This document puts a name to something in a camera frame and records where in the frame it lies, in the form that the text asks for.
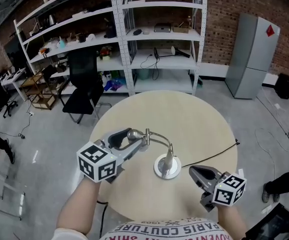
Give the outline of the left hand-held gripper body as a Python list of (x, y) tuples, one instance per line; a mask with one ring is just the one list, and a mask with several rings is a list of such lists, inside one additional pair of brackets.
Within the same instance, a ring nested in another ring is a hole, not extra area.
[(122, 171), (122, 164), (126, 159), (119, 159), (120, 148), (110, 148), (107, 133), (102, 138), (86, 143), (80, 148), (77, 162), (80, 172), (95, 183), (110, 181)]

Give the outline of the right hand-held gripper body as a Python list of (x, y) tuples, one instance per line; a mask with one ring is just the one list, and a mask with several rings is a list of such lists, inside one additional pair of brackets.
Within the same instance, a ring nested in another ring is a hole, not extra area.
[(247, 180), (238, 174), (223, 173), (215, 183), (214, 192), (204, 192), (200, 204), (208, 211), (215, 205), (231, 207), (243, 195)]

